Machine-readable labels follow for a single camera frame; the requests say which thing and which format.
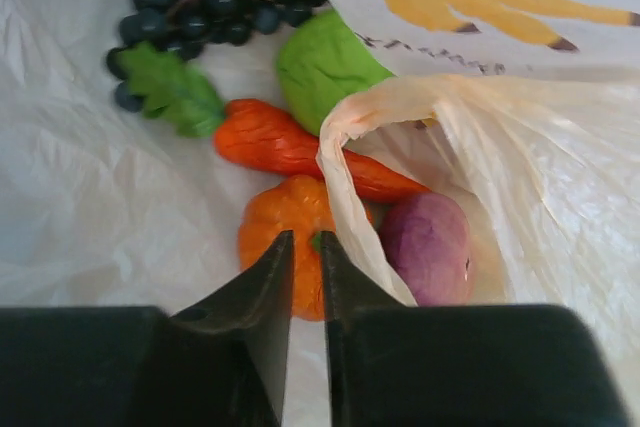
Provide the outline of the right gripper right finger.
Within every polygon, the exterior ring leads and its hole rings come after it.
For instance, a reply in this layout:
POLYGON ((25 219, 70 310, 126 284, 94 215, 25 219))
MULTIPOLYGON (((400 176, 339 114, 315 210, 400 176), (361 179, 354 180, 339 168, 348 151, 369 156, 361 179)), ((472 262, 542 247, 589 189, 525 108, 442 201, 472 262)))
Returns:
POLYGON ((334 426, 413 426, 412 312, 348 258, 334 233, 320 234, 334 426))

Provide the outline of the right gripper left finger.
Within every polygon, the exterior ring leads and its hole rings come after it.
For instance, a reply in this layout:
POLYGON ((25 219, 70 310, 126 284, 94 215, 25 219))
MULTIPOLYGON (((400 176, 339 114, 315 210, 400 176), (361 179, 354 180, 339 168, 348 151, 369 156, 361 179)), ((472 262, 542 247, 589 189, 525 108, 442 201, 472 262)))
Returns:
POLYGON ((281 424, 293 254, 293 234, 284 231, 253 266, 155 324, 130 425, 281 424))

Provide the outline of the peach plastic grocery bag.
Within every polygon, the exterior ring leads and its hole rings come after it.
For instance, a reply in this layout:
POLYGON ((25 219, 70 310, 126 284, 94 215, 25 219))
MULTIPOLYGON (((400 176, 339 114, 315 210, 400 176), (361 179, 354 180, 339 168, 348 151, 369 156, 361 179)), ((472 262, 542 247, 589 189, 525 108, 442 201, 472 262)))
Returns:
MULTIPOLYGON (((574 0, 634 11, 639 0, 574 0)), ((329 0, 395 75, 341 138, 455 199, 476 302, 562 304, 639 411, 639 32, 434 0, 427 31, 384 0, 329 0)), ((1 300, 177 311, 228 280, 245 203, 276 184, 169 124, 118 112, 104 53, 131 0, 1 0, 1 300)))

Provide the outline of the green toy apple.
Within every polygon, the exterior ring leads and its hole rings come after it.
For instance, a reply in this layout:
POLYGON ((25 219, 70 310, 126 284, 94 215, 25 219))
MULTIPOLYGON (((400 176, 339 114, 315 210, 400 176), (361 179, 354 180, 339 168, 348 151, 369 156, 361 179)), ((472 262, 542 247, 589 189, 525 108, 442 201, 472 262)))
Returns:
POLYGON ((290 113, 315 136, 344 98, 393 76, 334 10, 303 23, 281 48, 275 67, 290 113))

